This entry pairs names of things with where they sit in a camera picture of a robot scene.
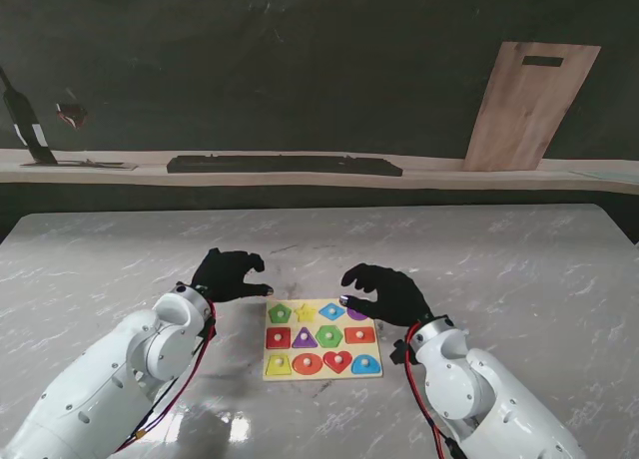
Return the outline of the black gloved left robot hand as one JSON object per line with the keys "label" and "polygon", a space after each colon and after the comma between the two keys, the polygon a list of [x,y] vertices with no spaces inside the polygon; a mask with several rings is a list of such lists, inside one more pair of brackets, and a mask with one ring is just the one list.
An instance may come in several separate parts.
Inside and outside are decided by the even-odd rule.
{"label": "black gloved left robot hand", "polygon": [[220,251],[215,247],[208,251],[196,269],[190,287],[212,303],[272,295],[274,290],[268,284],[245,282],[251,270],[265,270],[259,254],[243,250]]}

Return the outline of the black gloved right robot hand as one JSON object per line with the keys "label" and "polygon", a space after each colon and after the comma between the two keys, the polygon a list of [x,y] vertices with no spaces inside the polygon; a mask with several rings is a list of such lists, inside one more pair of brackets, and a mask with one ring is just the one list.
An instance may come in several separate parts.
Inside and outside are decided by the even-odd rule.
{"label": "black gloved right robot hand", "polygon": [[340,284],[342,287],[352,285],[364,293],[376,293],[375,301],[353,295],[343,295],[339,300],[343,306],[371,319],[394,326],[412,327],[434,318],[422,292],[403,272],[360,263],[343,275]]}

